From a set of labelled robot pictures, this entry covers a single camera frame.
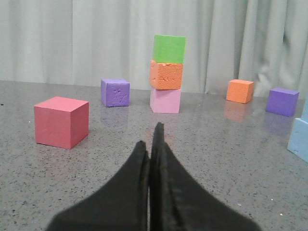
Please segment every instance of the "table surface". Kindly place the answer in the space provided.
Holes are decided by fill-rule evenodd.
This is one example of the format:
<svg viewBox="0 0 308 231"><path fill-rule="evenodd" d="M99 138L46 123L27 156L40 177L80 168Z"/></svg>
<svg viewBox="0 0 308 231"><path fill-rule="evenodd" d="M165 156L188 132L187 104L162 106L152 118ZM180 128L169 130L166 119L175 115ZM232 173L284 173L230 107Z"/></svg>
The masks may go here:
<svg viewBox="0 0 308 231"><path fill-rule="evenodd" d="M89 135L71 150L36 144L33 105L54 96L90 102ZM131 90L129 107L106 108L99 87L0 81L0 230L39 231L57 212L91 195L156 123L190 174L265 231L308 229L308 163L286 147L294 117L225 96L182 93L179 114L155 114L150 91Z"/></svg>

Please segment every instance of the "white curtain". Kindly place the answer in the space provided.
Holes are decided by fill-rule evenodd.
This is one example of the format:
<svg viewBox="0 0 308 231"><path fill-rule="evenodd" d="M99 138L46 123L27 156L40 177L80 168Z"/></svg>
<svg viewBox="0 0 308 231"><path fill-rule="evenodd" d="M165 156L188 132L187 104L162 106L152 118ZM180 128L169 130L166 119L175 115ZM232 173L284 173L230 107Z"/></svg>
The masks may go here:
<svg viewBox="0 0 308 231"><path fill-rule="evenodd" d="M155 34L187 37L183 92L308 93L307 0L0 0L0 80L149 89Z"/></svg>

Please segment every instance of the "countertop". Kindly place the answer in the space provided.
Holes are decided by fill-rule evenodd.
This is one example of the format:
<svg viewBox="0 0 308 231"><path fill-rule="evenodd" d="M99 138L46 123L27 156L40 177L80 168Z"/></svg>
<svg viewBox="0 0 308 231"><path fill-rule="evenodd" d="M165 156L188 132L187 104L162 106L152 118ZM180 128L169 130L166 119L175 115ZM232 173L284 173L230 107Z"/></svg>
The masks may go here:
<svg viewBox="0 0 308 231"><path fill-rule="evenodd" d="M54 96L90 102L89 135L71 150L35 143L33 106ZM308 230L308 163L286 147L296 114L265 112L225 96L182 93L179 114L151 111L150 91L131 90L129 107L106 108L99 87L0 81L0 230L44 230L56 213L91 195L134 145L151 151L157 122L190 174L264 231Z"/></svg>

